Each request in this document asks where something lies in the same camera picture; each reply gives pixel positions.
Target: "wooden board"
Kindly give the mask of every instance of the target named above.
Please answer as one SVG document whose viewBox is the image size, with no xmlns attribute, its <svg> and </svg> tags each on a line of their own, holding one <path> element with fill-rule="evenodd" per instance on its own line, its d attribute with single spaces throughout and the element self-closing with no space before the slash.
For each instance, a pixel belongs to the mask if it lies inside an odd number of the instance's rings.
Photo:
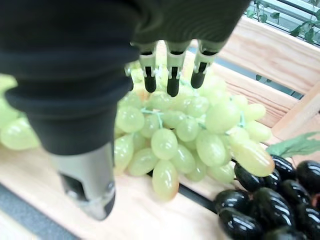
<svg viewBox="0 0 320 240">
<path fill-rule="evenodd" d="M 320 48 L 245 16 L 218 55 L 301 94 L 320 82 Z"/>
<path fill-rule="evenodd" d="M 320 112 L 320 82 L 317 83 L 273 128 L 282 139 L 292 137 L 306 126 Z M 320 124 L 314 124 L 313 131 L 320 131 Z"/>
<path fill-rule="evenodd" d="M 81 239 L 227 239 L 217 216 L 188 198 L 178 194 L 173 201 L 158 202 L 148 176 L 116 178 L 112 214 L 98 222 L 63 194 L 60 179 L 42 150 L 0 148 L 0 155 L 0 182 Z"/>
<path fill-rule="evenodd" d="M 37 240 L 38 237 L 28 231 L 3 211 L 0 211 L 0 239 L 2 240 Z"/>
</svg>

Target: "grape stem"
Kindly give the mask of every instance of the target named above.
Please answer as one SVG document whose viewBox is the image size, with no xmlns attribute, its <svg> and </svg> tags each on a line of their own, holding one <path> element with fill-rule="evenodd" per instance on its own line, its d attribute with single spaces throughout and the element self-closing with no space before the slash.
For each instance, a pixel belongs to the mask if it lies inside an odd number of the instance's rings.
<svg viewBox="0 0 320 240">
<path fill-rule="evenodd" d="M 246 126 L 244 111 L 241 111 L 241 118 L 240 118 L 240 122 L 239 122 L 238 126 L 240 128 L 244 128 Z"/>
<path fill-rule="evenodd" d="M 147 110 L 145 107 L 141 109 L 141 112 L 143 114 L 155 114 L 158 118 L 158 121 L 159 121 L 159 126 L 160 128 L 162 129 L 164 127 L 164 123 L 161 119 L 161 115 L 164 114 L 163 112 L 160 112 L 160 111 L 150 111 L 150 110 Z"/>
</svg>

